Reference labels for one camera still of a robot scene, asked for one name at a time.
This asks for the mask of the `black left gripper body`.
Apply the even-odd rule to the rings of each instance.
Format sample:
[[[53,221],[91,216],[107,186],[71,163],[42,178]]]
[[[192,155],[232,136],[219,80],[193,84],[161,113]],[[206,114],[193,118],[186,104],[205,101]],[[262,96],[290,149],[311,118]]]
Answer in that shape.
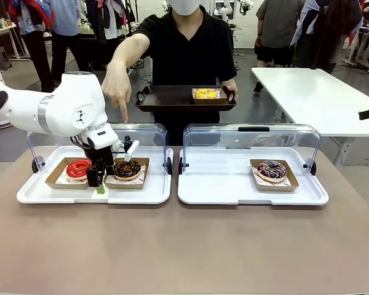
[[[88,147],[84,150],[85,156],[91,160],[98,172],[105,172],[107,167],[114,165],[113,153],[111,146],[107,146],[101,149],[94,149]]]

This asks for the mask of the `person's right hand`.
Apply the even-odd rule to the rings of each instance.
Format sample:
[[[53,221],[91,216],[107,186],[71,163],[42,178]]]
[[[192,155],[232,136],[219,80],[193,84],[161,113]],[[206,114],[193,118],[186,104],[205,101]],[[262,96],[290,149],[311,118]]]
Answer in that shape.
[[[132,88],[127,66],[121,60],[112,60],[106,68],[106,76],[101,85],[103,93],[110,99],[112,107],[119,108],[124,123],[128,122],[127,104],[130,101]]]

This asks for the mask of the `person's left hand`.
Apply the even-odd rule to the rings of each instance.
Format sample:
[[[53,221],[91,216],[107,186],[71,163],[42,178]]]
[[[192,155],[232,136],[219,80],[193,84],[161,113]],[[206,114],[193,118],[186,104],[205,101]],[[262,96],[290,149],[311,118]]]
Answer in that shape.
[[[229,100],[232,100],[232,99],[236,99],[237,98],[238,89],[237,89],[237,85],[236,85],[236,82],[235,82],[234,79],[230,79],[228,81],[222,81],[221,82],[221,85],[227,87],[227,89],[229,91],[234,92],[234,95],[231,95],[229,97]]]

